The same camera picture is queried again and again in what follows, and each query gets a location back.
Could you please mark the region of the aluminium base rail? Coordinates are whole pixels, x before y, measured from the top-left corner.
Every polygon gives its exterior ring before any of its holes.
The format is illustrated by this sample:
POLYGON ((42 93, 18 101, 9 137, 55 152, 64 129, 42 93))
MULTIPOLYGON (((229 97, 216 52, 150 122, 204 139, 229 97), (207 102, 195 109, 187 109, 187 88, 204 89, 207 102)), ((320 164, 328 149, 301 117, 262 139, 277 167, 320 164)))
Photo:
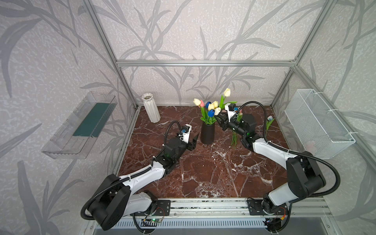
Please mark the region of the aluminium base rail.
POLYGON ((333 215, 321 197, 308 198, 301 202, 282 205, 271 214, 261 207, 260 199, 247 198, 172 198, 157 202, 154 212, 136 212, 122 216, 110 225, 98 224, 104 231, 131 229, 139 226, 146 229, 175 228, 265 228, 274 219, 285 222, 293 218, 319 218, 328 221, 333 215))

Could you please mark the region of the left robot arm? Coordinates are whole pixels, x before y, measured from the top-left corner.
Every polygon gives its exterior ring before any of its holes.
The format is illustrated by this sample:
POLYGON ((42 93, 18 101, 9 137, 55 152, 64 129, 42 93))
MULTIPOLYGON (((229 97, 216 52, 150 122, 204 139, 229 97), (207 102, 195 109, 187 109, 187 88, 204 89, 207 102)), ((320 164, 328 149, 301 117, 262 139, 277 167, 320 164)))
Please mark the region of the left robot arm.
POLYGON ((122 217, 136 212, 152 212, 156 209, 157 198, 152 193, 140 192, 148 184, 170 174, 186 150, 193 151, 198 136, 192 141, 184 133, 164 144, 151 164, 131 174, 108 175, 93 196, 84 204, 80 215, 85 220, 95 220, 107 231, 122 217))

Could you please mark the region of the white tulip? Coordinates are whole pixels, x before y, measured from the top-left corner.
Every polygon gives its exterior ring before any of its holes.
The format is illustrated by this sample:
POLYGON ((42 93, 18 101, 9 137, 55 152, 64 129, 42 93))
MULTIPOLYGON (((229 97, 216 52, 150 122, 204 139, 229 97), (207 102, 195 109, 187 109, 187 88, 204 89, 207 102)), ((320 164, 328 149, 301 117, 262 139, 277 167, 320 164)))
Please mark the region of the white tulip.
POLYGON ((214 109, 214 115, 217 116, 221 112, 221 108, 217 107, 214 109))
POLYGON ((206 117, 206 109, 205 109, 205 107, 200 107, 201 100, 199 100, 199 99, 194 99, 193 102, 194 102, 194 104, 195 104, 196 106, 198 106, 198 107, 200 108, 200 111, 201 111, 202 117, 205 118, 205 117, 206 117))

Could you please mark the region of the white ribbed vase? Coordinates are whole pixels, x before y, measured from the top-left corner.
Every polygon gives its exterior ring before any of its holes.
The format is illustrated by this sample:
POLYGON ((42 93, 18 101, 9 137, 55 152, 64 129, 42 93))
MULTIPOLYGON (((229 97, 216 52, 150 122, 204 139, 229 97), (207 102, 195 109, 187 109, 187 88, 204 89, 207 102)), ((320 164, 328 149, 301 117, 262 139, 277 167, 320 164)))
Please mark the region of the white ribbed vase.
POLYGON ((161 119, 157 104, 154 100, 153 94, 145 93, 142 95, 144 107, 147 115, 152 123, 158 123, 161 119))

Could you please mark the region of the black cylindrical vase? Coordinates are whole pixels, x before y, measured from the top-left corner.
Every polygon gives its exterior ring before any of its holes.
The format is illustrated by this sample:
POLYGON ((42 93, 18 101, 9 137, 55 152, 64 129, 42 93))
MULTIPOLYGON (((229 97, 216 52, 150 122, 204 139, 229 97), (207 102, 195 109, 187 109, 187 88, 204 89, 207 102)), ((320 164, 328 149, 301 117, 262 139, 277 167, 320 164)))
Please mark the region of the black cylindrical vase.
POLYGON ((215 124, 202 123, 201 127, 201 143, 204 145, 211 145, 214 142, 215 124))

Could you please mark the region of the clear plastic wall tray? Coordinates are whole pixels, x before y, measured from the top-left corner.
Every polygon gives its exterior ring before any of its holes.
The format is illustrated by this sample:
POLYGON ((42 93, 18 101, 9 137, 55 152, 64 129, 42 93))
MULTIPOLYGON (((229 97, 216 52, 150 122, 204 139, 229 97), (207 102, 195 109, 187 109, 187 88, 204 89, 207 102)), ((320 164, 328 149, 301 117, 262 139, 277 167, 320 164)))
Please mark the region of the clear plastic wall tray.
POLYGON ((89 92, 42 148, 52 159, 86 159, 117 106, 115 95, 89 92))

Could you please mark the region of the pale yellow tulip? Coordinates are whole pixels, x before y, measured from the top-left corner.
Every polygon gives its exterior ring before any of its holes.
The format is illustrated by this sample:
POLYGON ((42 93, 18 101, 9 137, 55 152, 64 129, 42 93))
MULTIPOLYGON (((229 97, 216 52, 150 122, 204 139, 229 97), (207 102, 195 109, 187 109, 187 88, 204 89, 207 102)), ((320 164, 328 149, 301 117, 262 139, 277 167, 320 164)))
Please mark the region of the pale yellow tulip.
POLYGON ((215 105, 213 103, 209 104, 208 105, 208 110, 214 110, 215 109, 215 105))

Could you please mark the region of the light blue tulip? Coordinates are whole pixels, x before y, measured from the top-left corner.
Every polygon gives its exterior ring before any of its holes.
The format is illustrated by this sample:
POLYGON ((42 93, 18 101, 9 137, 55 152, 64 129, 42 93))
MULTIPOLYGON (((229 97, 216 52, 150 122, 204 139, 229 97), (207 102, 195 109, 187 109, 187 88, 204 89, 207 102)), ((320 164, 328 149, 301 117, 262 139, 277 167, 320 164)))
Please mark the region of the light blue tulip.
POLYGON ((271 124, 274 122, 274 120, 275 119, 272 116, 267 117, 265 133, 267 133, 267 131, 269 130, 269 128, 270 128, 271 124))

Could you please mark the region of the bunch of remaining tulips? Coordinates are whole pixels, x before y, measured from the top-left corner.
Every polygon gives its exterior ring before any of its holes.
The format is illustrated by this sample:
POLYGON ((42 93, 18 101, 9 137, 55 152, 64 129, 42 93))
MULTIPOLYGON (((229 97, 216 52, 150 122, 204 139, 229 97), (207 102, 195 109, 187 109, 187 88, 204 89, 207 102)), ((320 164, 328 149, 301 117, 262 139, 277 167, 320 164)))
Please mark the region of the bunch of remaining tulips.
POLYGON ((243 113, 240 108, 236 106, 236 101, 227 101, 226 98, 230 97, 231 90, 226 88, 220 98, 219 108, 225 124, 224 129, 232 130, 231 146, 236 147, 238 144, 238 136, 240 130, 240 122, 242 120, 243 113))

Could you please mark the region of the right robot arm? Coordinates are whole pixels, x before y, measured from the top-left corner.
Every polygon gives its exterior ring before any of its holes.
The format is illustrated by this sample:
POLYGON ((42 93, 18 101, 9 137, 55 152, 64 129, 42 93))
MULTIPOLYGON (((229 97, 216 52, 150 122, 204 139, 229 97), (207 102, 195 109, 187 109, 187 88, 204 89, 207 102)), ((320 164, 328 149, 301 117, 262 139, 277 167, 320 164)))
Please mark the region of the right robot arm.
POLYGON ((243 146, 281 165, 287 171, 287 182, 263 197, 264 208, 274 208, 284 203, 294 203, 312 196, 326 185, 317 162, 311 156, 304 157, 283 151, 257 135, 245 121, 230 122, 225 113, 215 117, 223 130, 231 129, 241 136, 243 146))

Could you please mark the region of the pink object in basket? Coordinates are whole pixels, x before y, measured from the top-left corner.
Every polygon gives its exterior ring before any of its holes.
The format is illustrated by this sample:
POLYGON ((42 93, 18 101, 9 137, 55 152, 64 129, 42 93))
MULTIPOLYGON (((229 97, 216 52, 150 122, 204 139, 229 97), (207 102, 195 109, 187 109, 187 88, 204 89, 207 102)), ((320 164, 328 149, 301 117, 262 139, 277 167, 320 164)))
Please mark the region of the pink object in basket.
POLYGON ((305 150, 310 152, 311 154, 316 154, 317 153, 317 146, 315 141, 308 141, 304 144, 305 150))

